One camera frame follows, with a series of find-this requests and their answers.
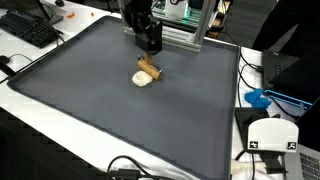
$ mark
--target gray work surface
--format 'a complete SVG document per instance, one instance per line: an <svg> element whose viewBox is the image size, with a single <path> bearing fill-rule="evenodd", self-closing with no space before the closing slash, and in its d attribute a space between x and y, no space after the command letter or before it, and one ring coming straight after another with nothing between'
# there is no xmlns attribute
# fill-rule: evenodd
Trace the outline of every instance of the gray work surface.
<svg viewBox="0 0 320 180"><path fill-rule="evenodd" d="M229 179L238 49L164 45L154 56L163 79L138 88L141 53L119 20L104 17L8 85L200 179Z"/></svg>

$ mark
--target black keyboard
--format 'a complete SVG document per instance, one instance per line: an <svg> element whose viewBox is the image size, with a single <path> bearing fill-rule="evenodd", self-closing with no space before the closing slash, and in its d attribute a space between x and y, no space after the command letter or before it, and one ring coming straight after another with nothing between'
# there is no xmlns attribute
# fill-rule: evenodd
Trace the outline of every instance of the black keyboard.
<svg viewBox="0 0 320 180"><path fill-rule="evenodd" d="M286 69L285 66L282 66L280 64L275 64L275 71L276 71L276 75L280 74L282 71L284 71Z"/></svg>
<svg viewBox="0 0 320 180"><path fill-rule="evenodd" d="M8 11L1 16L0 28L39 48L47 46L58 37L52 26L17 11Z"/></svg>
<svg viewBox="0 0 320 180"><path fill-rule="evenodd" d="M303 178L306 180L320 179L319 160L300 153Z"/></svg>

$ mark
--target white device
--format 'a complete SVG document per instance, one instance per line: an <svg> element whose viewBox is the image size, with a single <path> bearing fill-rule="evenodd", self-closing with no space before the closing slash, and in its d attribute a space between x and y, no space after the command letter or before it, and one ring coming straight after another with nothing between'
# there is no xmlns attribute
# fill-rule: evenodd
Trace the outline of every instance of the white device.
<svg viewBox="0 0 320 180"><path fill-rule="evenodd" d="M299 128L293 122L265 118L249 125L248 150L296 152Z"/></svg>
<svg viewBox="0 0 320 180"><path fill-rule="evenodd" d="M168 19L182 20L188 16L189 0L166 0L165 15Z"/></svg>

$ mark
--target white table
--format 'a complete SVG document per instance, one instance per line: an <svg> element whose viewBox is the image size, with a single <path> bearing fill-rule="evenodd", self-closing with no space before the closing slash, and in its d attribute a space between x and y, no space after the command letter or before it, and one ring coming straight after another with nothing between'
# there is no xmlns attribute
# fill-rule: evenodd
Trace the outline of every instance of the white table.
<svg viewBox="0 0 320 180"><path fill-rule="evenodd" d="M54 0L47 0L48 3L54 4ZM66 15L75 13L75 17L68 19ZM5 10L0 9L0 15L4 14ZM62 7L58 14L63 15L65 19L54 25L55 28L61 30L65 35L63 37L68 40L81 32L84 28L95 22L102 16L110 15L107 11L102 11L71 2L65 1L65 6ZM121 18L119 14L112 14L111 16ZM56 43L52 43L44 49L35 48L18 38L9 35L0 30L0 55L11 56L13 54L24 54L32 60L43 56L47 52L56 47ZM261 64L261 52L242 49L243 55L247 61L254 64ZM9 66L14 70L19 70L30 62L23 57L15 56L9 63ZM246 81L254 87L261 87L261 75L255 72L250 67L247 67L243 72L243 77ZM5 79L6 75L0 72L0 81ZM243 96L246 92L251 91L243 83L240 86L240 94ZM242 99L243 106L250 106ZM176 179L197 179L196 177L184 172L167 162L150 155L132 145L114 138L92 126L82 123L70 116L67 116L57 110L49 108L46 105L40 104L30 98L20 95L7 87L6 83L0 84L0 106L6 111L10 112L17 118L21 119L31 127L56 141L66 149L83 158L92 165L106 169L109 162L118 155L128 155L137 159L142 164L150 169L151 174L163 175ZM298 108L292 106L285 107L288 111L299 112ZM270 115L283 113L274 105L272 105L268 112ZM243 149L239 132L234 123L233 127L233 146L232 157L234 158ZM244 155L242 161L251 161L251 156ZM113 167L132 168L133 165L126 160L116 161ZM251 170L243 171L237 174L233 179L250 179L252 175ZM256 179L266 180L280 180L281 175L267 176L264 173L256 172Z"/></svg>

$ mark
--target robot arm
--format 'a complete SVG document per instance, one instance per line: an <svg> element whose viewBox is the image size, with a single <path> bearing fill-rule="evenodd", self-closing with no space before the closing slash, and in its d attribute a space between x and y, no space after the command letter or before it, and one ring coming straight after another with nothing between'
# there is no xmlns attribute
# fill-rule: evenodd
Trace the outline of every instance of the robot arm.
<svg viewBox="0 0 320 180"><path fill-rule="evenodd" d="M136 33L135 44L150 55L162 50L162 22L152 15L153 0L124 0L123 16Z"/></svg>

